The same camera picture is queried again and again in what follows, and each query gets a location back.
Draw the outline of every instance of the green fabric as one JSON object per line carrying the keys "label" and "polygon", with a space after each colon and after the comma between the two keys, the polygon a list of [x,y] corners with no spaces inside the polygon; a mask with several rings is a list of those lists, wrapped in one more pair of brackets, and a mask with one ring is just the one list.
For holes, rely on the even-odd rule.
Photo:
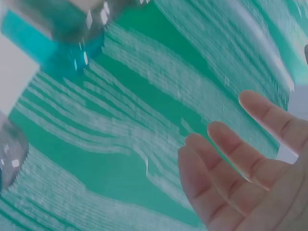
{"label": "green fabric", "polygon": [[180,186],[185,136],[220,120],[276,157],[237,96],[255,90],[286,109],[288,72],[226,2],[158,0],[110,26],[83,74],[45,64],[10,115],[30,150],[0,200],[4,230],[204,230]]}

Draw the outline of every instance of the hand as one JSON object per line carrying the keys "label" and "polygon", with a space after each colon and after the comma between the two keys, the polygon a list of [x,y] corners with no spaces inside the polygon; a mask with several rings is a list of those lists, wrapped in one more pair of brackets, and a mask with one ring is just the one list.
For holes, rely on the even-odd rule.
{"label": "hand", "polygon": [[209,231],[308,230],[308,122],[255,92],[245,91],[239,99],[298,160],[291,165],[267,159],[226,125],[214,122],[208,126],[211,140],[241,174],[209,141],[192,134],[179,150],[184,192]]}

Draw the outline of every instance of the clear plastic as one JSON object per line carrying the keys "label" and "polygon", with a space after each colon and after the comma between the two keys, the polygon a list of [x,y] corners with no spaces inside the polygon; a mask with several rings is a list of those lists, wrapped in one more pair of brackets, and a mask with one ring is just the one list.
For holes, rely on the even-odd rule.
{"label": "clear plastic", "polygon": [[14,183],[27,153],[25,135],[0,111],[0,190]]}
{"label": "clear plastic", "polygon": [[57,60],[55,65],[64,64],[65,75],[74,75],[72,71],[82,70],[103,47],[107,25],[114,18],[127,7],[141,6],[149,0],[2,0],[0,3],[4,6],[0,15],[1,32],[5,36],[36,62]]}

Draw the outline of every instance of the white surface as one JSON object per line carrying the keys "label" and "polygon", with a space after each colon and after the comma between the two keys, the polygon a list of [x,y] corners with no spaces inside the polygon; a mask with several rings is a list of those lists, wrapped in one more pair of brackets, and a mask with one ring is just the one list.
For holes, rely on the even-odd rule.
{"label": "white surface", "polygon": [[[306,86],[296,86],[295,91],[291,93],[288,112],[301,118],[308,120],[308,85]],[[277,159],[286,161],[288,163],[294,163],[297,157],[293,152],[285,147],[280,146]]]}
{"label": "white surface", "polygon": [[38,65],[0,35],[0,111],[8,115]]}

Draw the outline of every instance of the green towel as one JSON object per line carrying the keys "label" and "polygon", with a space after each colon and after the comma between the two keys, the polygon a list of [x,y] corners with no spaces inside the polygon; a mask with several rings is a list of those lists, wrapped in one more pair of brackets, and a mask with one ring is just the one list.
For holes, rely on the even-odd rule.
{"label": "green towel", "polygon": [[158,0],[128,11],[84,73],[37,73],[10,115],[30,147],[0,199],[3,230],[205,230],[180,185],[185,136],[208,138],[207,124],[220,120],[276,157],[278,143],[237,96],[255,90],[286,109],[289,72],[269,37],[224,2]]}

